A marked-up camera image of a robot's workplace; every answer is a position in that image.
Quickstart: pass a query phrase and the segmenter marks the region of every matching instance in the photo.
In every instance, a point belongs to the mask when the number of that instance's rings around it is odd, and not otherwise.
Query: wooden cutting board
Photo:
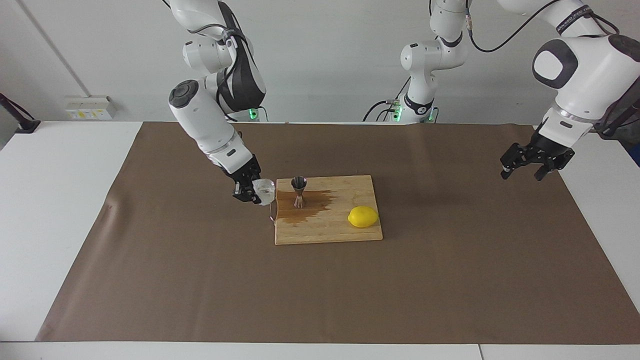
[[[308,177],[303,197],[305,207],[294,208],[291,179],[277,180],[276,245],[382,240],[380,220],[365,229],[347,220],[356,206],[378,212],[370,175]]]

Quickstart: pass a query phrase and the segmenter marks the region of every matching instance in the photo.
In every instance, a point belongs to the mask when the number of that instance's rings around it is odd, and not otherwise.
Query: yellow lemon
[[[369,227],[378,221],[378,213],[369,206],[356,206],[351,209],[347,220],[355,227]]]

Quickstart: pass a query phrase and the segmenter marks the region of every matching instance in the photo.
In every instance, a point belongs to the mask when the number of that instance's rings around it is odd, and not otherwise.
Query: wall outlet
[[[67,96],[65,111],[73,120],[113,120],[116,108],[106,96]]]
[[[80,117],[80,105],[80,102],[70,102],[67,104],[65,111],[72,120],[83,120],[83,118]]]

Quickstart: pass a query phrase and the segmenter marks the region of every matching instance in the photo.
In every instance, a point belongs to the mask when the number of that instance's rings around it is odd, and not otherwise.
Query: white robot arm
[[[548,3],[498,2],[522,15],[530,15]],[[607,34],[582,1],[556,1],[539,17],[556,27],[561,38],[542,45],[532,71],[539,82],[556,89],[557,96],[529,144],[514,143],[501,157],[504,179],[530,163],[542,165],[535,173],[537,180],[564,168],[574,155],[571,147],[606,116],[640,76],[640,43]]]
[[[200,37],[183,48],[185,62],[206,74],[178,84],[169,107],[200,150],[236,182],[233,196],[241,201],[269,204],[268,193],[256,189],[260,165],[245,146],[228,113],[260,106],[266,89],[236,16],[221,1],[172,0],[173,16]]]
[[[461,29],[466,15],[472,37],[468,11],[471,2],[436,0],[429,23],[437,39],[404,47],[401,63],[410,73],[411,83],[400,100],[402,111],[397,121],[422,122],[428,118],[438,87],[432,72],[465,62],[467,50],[460,44]],[[601,122],[639,78],[640,43],[606,33],[591,8],[580,0],[498,2],[505,10],[519,15],[537,13],[561,36],[544,44],[532,65],[534,77],[557,90],[556,101],[531,142],[526,146],[514,143],[500,159],[504,179],[518,167],[540,163],[542,167],[535,176],[542,180],[547,173],[564,168],[574,155],[571,146]]]
[[[422,122],[428,118],[438,88],[432,72],[459,67],[467,60],[468,50],[461,45],[465,9],[465,0],[436,0],[429,21],[436,40],[415,42],[402,50],[400,61],[411,82],[400,97],[398,122]]]

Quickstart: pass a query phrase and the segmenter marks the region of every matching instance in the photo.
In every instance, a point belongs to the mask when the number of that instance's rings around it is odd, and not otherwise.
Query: spilled liquid
[[[329,205],[336,196],[332,196],[331,190],[305,191],[302,197],[305,199],[305,207],[296,209],[293,202],[296,200],[296,193],[278,191],[278,220],[283,220],[288,224],[298,224],[307,221],[308,218],[316,216],[321,211],[329,210]]]

